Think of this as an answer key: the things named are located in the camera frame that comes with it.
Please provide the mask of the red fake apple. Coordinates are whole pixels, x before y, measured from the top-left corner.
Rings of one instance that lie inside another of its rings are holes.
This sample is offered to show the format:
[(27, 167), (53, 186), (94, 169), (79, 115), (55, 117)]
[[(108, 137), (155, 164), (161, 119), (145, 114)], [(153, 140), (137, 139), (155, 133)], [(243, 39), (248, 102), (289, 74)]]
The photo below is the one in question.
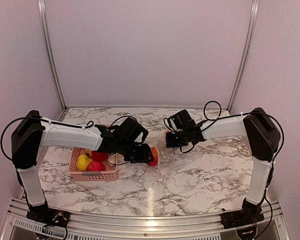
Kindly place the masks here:
[(92, 151), (91, 156), (94, 161), (104, 162), (107, 160), (109, 154), (107, 152)]

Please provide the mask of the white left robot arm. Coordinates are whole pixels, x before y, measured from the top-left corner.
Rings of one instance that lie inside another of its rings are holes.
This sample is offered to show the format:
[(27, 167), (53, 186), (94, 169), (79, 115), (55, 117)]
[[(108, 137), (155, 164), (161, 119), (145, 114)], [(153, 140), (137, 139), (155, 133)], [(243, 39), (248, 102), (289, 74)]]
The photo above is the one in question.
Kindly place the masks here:
[(50, 208), (41, 186), (37, 170), (40, 147), (62, 146), (82, 148), (107, 154), (119, 154), (124, 161), (151, 163), (155, 161), (151, 147), (145, 143), (149, 132), (132, 117), (127, 116), (120, 125), (99, 125), (89, 121), (86, 125), (55, 121), (31, 110), (15, 122), (18, 126), (11, 134), (11, 156), (8, 157), (17, 172), (24, 190), (28, 212), (26, 217), (47, 225), (65, 226), (69, 212)]

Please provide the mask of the clear zip top bag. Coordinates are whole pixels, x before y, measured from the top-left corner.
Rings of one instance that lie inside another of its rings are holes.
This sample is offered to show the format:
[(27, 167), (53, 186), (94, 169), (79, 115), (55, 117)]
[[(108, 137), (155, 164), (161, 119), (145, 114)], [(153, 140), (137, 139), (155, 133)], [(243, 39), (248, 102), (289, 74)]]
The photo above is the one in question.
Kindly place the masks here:
[(150, 170), (156, 174), (160, 183), (166, 182), (172, 178), (177, 172), (183, 168), (192, 164), (200, 156), (200, 153), (193, 148), (190, 152), (182, 153), (179, 147), (166, 147), (166, 134), (170, 134), (171, 131), (166, 130), (159, 135), (148, 137), (145, 141), (152, 150), (153, 155), (157, 155), (157, 163), (154, 170)]

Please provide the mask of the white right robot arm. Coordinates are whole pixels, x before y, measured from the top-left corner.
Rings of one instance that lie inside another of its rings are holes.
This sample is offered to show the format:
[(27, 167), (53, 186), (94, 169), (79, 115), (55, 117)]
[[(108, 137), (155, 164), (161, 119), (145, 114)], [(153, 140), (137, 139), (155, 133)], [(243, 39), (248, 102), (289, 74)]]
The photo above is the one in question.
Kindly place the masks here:
[(280, 123), (261, 107), (250, 112), (229, 116), (205, 117), (196, 123), (183, 109), (163, 120), (168, 128), (165, 134), (167, 148), (195, 147), (207, 140), (242, 137), (253, 160), (249, 189), (240, 210), (221, 214), (225, 229), (256, 224), (264, 219), (261, 205), (274, 173), (275, 158), (284, 144), (284, 131)]

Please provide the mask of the red orange fake fruit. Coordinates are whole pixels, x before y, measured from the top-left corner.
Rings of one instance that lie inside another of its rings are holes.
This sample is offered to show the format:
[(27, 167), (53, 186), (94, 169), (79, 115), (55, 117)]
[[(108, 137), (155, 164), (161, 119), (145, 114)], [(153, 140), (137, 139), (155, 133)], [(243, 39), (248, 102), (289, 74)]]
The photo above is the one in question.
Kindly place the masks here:
[(158, 165), (158, 160), (159, 160), (158, 150), (155, 146), (151, 147), (150, 150), (151, 150), (151, 154), (149, 156), (149, 162), (147, 163), (147, 165), (150, 167), (155, 167)]

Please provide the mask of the red fake tomato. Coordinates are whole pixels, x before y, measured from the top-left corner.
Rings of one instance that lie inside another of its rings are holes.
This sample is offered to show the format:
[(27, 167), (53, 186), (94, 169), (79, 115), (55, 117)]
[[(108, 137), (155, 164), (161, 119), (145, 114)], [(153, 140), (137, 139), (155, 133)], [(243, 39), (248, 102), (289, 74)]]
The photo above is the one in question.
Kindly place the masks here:
[(88, 172), (103, 172), (106, 170), (104, 164), (99, 161), (92, 161), (89, 163), (87, 169)]

